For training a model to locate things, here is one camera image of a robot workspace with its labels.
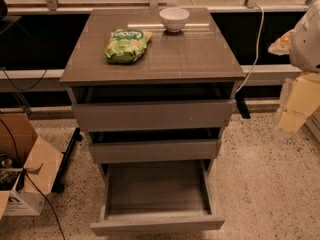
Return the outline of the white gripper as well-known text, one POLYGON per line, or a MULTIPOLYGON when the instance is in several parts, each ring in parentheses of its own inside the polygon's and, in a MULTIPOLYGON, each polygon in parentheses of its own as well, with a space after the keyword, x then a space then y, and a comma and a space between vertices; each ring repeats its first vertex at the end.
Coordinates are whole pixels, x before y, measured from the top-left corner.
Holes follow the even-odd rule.
MULTIPOLYGON (((289 30, 273 42, 268 52, 283 56, 290 53, 294 30, 289 30)), ((296 79, 286 79, 280 94, 279 108, 274 116, 273 134, 286 139, 294 136, 320 106, 320 74, 306 73, 296 79)))

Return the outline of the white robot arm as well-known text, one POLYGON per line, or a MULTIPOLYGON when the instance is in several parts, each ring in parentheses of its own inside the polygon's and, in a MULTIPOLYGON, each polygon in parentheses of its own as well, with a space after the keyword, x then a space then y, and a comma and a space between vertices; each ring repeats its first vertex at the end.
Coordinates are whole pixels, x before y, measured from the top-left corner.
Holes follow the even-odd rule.
POLYGON ((320 107, 320 1, 312 4, 292 30, 272 43, 268 52, 288 55, 291 65, 302 71, 299 77, 285 80, 274 117, 273 134, 290 138, 320 107))

